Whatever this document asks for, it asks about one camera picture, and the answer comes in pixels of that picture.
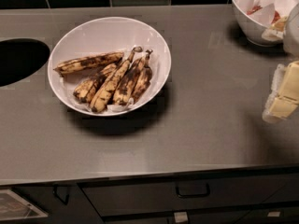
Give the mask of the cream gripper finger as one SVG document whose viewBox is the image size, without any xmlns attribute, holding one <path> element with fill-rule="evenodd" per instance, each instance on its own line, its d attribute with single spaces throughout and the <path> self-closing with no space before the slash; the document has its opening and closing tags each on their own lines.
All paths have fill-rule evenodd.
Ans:
<svg viewBox="0 0 299 224">
<path fill-rule="evenodd" d="M 287 119 L 299 106 L 299 61 L 279 64 L 274 72 L 271 93 L 263 110 L 263 120 L 278 123 Z"/>
</svg>

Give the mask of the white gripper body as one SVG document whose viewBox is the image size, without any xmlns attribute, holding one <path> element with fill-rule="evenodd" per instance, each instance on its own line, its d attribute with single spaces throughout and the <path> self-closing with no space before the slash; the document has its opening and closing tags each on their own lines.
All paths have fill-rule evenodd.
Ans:
<svg viewBox="0 0 299 224">
<path fill-rule="evenodd" d="M 292 9 L 286 21 L 283 48 L 292 56 L 299 56 L 299 4 Z"/>
</svg>

